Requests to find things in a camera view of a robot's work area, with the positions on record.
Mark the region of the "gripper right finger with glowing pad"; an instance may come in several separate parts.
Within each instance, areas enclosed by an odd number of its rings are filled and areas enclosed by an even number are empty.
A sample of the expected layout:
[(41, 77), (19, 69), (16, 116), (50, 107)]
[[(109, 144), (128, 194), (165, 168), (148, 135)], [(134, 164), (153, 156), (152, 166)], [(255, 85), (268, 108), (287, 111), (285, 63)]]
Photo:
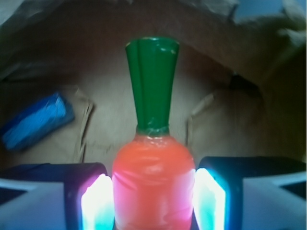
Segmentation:
[(307, 166), (286, 157), (204, 157), (197, 168), (195, 230), (304, 230)]

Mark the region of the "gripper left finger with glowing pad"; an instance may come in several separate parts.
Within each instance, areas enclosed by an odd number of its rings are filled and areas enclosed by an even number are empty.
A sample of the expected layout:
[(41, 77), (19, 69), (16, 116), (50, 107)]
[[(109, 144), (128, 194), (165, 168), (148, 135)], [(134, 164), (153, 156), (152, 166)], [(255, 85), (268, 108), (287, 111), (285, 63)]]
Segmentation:
[(101, 163), (22, 164), (0, 173), (3, 230), (111, 230), (114, 219)]

